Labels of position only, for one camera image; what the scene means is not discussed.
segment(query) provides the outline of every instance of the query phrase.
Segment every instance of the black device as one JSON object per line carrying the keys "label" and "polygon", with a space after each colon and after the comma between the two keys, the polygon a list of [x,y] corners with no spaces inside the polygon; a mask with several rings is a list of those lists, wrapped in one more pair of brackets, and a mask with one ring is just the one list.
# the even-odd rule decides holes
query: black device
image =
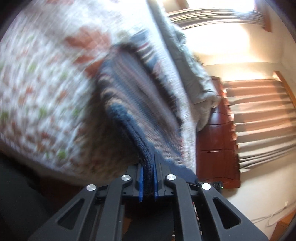
{"label": "black device", "polygon": [[[176,241],[268,241],[219,191],[221,183],[187,183],[155,158],[155,201],[172,205]],[[141,201],[141,164],[109,185],[85,187],[29,241],[120,241],[127,202]]]}

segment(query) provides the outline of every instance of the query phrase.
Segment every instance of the floral bedding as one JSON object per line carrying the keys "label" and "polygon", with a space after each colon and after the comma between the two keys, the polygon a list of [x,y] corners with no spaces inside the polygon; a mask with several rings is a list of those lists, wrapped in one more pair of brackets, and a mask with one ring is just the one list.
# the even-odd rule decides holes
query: floral bedding
{"label": "floral bedding", "polygon": [[44,175],[103,185],[138,157],[97,108],[93,77],[110,46],[149,30],[183,120],[183,161],[195,172],[195,120],[142,0],[33,0],[0,42],[0,147]]}

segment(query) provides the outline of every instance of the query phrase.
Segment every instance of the silver screw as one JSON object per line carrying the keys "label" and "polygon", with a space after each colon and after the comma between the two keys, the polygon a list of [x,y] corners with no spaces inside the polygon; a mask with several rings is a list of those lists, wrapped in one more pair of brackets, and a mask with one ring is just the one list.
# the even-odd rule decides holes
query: silver screw
{"label": "silver screw", "polygon": [[126,175],[123,175],[123,176],[121,177],[121,179],[122,179],[123,181],[128,181],[128,180],[131,179],[131,176],[126,174]]}
{"label": "silver screw", "polygon": [[174,174],[167,175],[167,179],[170,181],[174,181],[176,179],[176,176]]}
{"label": "silver screw", "polygon": [[96,189],[96,185],[94,185],[94,184],[89,184],[89,185],[87,185],[86,189],[87,189],[88,191],[93,191],[93,190]]}
{"label": "silver screw", "polygon": [[211,189],[211,184],[209,184],[209,183],[203,183],[202,184],[202,189],[204,189],[204,190],[210,190]]}

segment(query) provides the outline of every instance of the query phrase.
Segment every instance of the beige curtain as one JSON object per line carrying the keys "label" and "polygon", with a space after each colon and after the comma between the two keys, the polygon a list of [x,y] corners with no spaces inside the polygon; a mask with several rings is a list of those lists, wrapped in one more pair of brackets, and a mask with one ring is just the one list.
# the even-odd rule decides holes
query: beige curtain
{"label": "beige curtain", "polygon": [[296,111],[281,81],[223,82],[236,124],[241,171],[296,147]]}

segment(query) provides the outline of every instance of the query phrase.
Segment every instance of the gray blanket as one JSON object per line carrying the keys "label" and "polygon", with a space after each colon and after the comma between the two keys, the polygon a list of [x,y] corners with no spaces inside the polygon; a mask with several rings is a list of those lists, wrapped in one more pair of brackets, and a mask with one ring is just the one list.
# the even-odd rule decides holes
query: gray blanket
{"label": "gray blanket", "polygon": [[196,62],[186,45],[186,36],[182,29],[173,24],[156,0],[147,0],[153,17],[159,27],[170,55],[177,67],[184,88],[199,114],[197,130],[208,122],[210,111],[216,107],[220,97],[211,77]]}

